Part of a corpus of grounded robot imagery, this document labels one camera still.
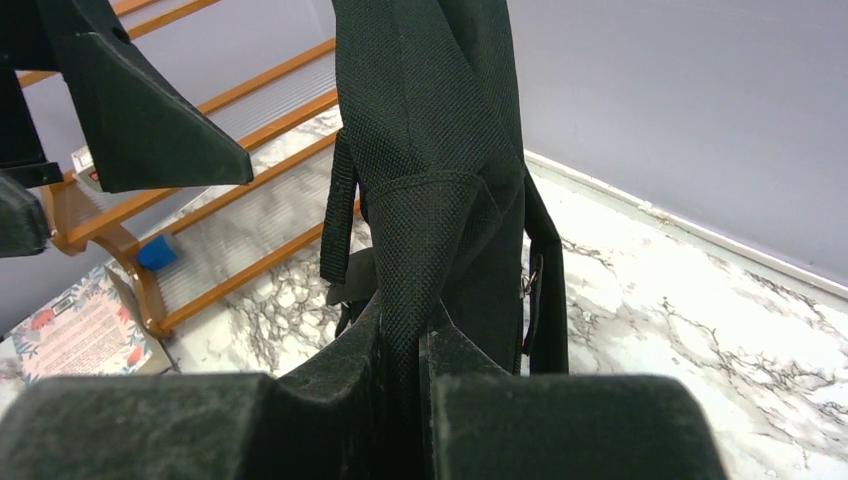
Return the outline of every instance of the marble floor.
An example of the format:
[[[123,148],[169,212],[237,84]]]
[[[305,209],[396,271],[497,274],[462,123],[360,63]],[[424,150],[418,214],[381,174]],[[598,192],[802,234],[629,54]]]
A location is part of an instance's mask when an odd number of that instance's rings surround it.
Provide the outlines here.
[[[255,156],[257,168],[337,121],[330,112],[276,141]],[[679,379],[704,409],[733,479],[848,478],[848,308],[818,303],[556,181],[537,181],[562,235],[574,373]],[[358,223],[353,237],[354,248],[367,245],[367,226]],[[338,312],[324,304],[317,248],[181,325],[167,348],[182,372],[282,375],[332,341]],[[20,388],[2,345],[0,410]]]

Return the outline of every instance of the black bag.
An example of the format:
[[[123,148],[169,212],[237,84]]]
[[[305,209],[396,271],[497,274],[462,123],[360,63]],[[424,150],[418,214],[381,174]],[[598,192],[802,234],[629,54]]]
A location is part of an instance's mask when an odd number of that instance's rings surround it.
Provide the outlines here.
[[[391,441],[413,445],[421,441],[418,341],[440,300],[507,372],[518,373],[522,343],[532,372],[567,371],[561,242],[523,160],[506,1],[333,3],[344,127],[321,275],[336,284],[332,301],[363,301],[339,287],[359,290],[347,286],[359,277],[346,278],[358,186],[374,246],[351,264],[360,269],[372,256]],[[534,281],[522,341],[525,230]]]

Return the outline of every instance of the wooden rack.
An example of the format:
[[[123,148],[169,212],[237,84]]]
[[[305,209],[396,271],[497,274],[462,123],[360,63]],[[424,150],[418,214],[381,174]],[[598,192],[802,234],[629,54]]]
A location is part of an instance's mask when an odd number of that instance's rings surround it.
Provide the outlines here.
[[[124,0],[115,5],[115,11],[119,16],[124,16],[157,1],[159,0]],[[130,37],[136,38],[144,35],[217,1],[219,0],[193,0],[160,17],[148,20],[137,27],[131,28],[129,30]],[[335,40],[324,42],[210,99],[199,105],[198,110],[206,115],[211,115],[224,107],[233,105],[240,99],[257,92],[272,82],[307,66],[311,62],[331,54],[334,50]],[[20,81],[22,85],[27,86],[48,76],[49,74],[41,72],[28,73],[21,76]],[[246,150],[254,151],[336,104],[336,91],[329,91],[296,108],[294,111],[278,117],[245,135],[239,140],[239,143]],[[298,250],[314,242],[320,237],[323,224],[313,226],[281,248],[273,251],[175,311],[168,311],[166,308],[156,275],[145,270],[136,260],[139,249],[163,233],[176,234],[192,225],[202,222],[216,211],[232,204],[250,192],[261,189],[263,185],[268,184],[268,182],[276,177],[308,161],[316,153],[331,147],[334,142],[335,133],[258,174],[249,185],[233,188],[174,223],[163,227],[153,235],[141,240],[130,233],[124,227],[123,223],[175,194],[179,189],[168,188],[143,191],[123,200],[117,205],[103,208],[93,199],[92,195],[96,194],[84,190],[86,187],[77,182],[72,172],[66,172],[62,183],[43,187],[42,191],[44,209],[52,229],[51,241],[57,249],[67,255],[78,255],[85,251],[89,242],[93,242],[105,249],[129,275],[132,287],[139,301],[143,325],[151,334],[158,338],[163,338],[189,317],[221,300],[251,279],[282,263]]]

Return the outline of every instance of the white baseboard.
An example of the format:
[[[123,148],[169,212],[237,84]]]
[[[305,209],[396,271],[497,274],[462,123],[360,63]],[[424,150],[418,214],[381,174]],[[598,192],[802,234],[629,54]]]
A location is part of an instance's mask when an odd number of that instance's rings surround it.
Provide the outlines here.
[[[828,280],[804,270],[803,268],[789,264],[724,235],[696,225],[689,220],[678,217],[677,215],[665,212],[650,202],[634,197],[633,195],[623,192],[612,185],[598,180],[597,178],[580,173],[542,155],[525,150],[524,157],[527,160],[527,167],[532,173],[555,183],[559,183],[566,188],[577,191],[578,193],[588,194],[595,199],[600,200],[607,206],[619,210],[636,220],[649,223],[659,228],[668,235],[680,238],[681,240],[699,243],[699,246],[707,247],[707,250],[710,251],[710,253],[716,253],[715,249],[717,248],[722,250],[724,253],[732,254],[732,257],[736,257],[726,258],[727,260],[733,261],[738,260],[738,258],[746,259],[753,262],[754,270],[761,270],[756,268],[758,265],[777,273],[780,276],[785,276],[789,279],[801,282],[808,287],[812,287],[830,295],[835,295],[841,299],[848,299],[848,287],[844,285]],[[752,266],[745,265],[745,268],[751,269]]]

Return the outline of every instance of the wall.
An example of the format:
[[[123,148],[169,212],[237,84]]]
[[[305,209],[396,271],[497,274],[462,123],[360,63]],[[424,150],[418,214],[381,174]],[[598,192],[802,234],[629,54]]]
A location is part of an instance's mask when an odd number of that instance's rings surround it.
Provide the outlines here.
[[[848,285],[848,2],[510,7],[528,149]]]
[[[183,3],[186,0],[163,0],[122,22],[129,28]],[[222,0],[135,44],[177,90],[200,103],[331,34],[319,23],[310,2]],[[28,87],[25,95],[47,155],[64,169],[70,168],[71,153],[85,140],[61,77]],[[136,217],[129,229],[142,234],[199,192],[188,189],[162,202]],[[0,260],[0,334],[106,258],[99,247],[90,246],[77,257],[50,250],[37,257]]]

